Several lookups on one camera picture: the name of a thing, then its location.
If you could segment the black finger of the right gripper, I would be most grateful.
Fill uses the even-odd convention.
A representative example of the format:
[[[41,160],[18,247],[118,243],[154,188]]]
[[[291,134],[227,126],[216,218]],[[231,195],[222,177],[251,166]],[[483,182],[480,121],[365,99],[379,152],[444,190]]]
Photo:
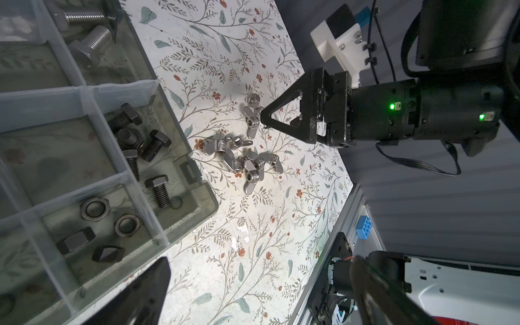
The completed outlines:
[[[261,123],[307,144],[325,143],[318,124],[324,120],[326,82],[323,68],[304,73],[261,111]]]

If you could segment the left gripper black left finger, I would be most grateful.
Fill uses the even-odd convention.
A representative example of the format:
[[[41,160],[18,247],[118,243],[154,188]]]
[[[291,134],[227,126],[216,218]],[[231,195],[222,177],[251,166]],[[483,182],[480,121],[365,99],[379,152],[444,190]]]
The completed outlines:
[[[169,261],[161,257],[85,323],[158,324],[170,280]]]

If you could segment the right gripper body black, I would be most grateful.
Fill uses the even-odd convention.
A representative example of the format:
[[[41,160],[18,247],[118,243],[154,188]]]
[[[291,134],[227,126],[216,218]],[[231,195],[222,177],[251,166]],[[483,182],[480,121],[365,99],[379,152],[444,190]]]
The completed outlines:
[[[352,89],[349,73],[325,83],[322,142],[333,148],[360,141],[398,142],[411,138],[418,125],[418,85],[414,79]]]

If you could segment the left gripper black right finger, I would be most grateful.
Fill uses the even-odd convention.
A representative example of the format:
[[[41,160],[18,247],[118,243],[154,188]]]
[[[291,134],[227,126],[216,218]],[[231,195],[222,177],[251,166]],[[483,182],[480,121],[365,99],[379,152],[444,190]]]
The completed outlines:
[[[363,324],[437,324],[364,258],[353,258],[350,278]]]

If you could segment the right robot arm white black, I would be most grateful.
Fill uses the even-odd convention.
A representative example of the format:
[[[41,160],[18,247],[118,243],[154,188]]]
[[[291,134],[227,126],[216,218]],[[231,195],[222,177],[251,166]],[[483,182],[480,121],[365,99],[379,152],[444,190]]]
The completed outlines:
[[[378,150],[409,140],[456,144],[473,157],[506,125],[519,134],[519,2],[424,1],[400,50],[401,81],[361,86],[376,45],[336,12],[315,43],[342,70],[304,73],[261,112],[261,122],[309,144]]]

